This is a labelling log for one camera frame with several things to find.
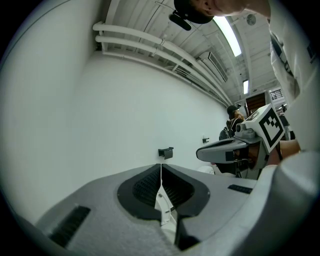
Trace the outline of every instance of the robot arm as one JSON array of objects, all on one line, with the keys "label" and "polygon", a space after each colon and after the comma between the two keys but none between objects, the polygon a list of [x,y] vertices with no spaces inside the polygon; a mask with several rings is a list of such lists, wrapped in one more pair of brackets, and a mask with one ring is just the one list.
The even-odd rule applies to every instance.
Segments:
[{"label": "robot arm", "polygon": [[[237,173],[244,169],[263,169],[270,152],[284,135],[282,122],[271,104],[260,107],[244,122],[238,123],[234,138],[224,139],[199,148],[199,160],[216,163],[221,172]],[[252,159],[249,147],[257,146]]]}]

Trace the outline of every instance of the white wall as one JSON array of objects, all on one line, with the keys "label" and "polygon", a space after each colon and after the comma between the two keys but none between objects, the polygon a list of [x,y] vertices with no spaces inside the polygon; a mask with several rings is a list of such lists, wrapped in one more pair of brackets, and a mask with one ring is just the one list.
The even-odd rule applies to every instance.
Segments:
[{"label": "white wall", "polygon": [[223,106],[143,65],[92,58],[101,0],[71,0],[35,22],[0,73],[1,185],[31,223],[85,183],[165,162],[196,169],[202,135],[225,126]]},{"label": "white wall", "polygon": [[0,73],[1,185],[13,208],[32,223],[76,188],[69,109],[94,51],[92,25],[100,20],[102,0],[53,8],[62,2],[48,1],[28,18]]},{"label": "white wall", "polygon": [[[73,98],[73,163],[83,183],[155,163],[197,169],[203,134],[211,142],[226,109],[183,81],[142,64],[96,52]],[[163,161],[158,149],[174,147]]]}]

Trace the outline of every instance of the vent grille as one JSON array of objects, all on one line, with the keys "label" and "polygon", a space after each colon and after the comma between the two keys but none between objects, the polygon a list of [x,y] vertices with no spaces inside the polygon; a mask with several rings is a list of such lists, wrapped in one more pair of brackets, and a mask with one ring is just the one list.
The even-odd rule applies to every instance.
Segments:
[{"label": "vent grille", "polygon": [[216,67],[220,75],[222,76],[223,80],[226,82],[228,81],[228,76],[226,70],[222,67],[220,62],[216,59],[216,57],[213,55],[212,52],[209,54],[209,60],[212,62],[212,64]]},{"label": "vent grille", "polygon": [[72,237],[76,234],[81,224],[85,221],[89,212],[89,208],[77,206],[64,218],[64,220],[59,223],[49,238],[56,244],[65,248]]}]

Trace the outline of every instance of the ceiling vent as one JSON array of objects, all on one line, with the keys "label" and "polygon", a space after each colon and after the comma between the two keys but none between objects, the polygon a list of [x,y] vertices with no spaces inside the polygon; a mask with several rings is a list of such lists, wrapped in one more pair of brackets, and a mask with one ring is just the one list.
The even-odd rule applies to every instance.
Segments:
[{"label": "ceiling vent", "polygon": [[206,51],[202,53],[198,59],[214,74],[221,84],[228,80],[226,69],[224,68],[223,64],[217,60],[212,52]]}]

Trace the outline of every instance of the white shirt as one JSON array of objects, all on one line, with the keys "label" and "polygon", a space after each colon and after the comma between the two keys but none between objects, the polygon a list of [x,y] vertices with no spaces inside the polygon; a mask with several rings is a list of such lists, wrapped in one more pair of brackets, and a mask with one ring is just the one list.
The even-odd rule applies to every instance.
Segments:
[{"label": "white shirt", "polygon": [[269,30],[275,39],[271,41],[271,64],[290,107],[310,83],[320,81],[320,62],[292,14],[277,0],[269,0],[269,4]]}]

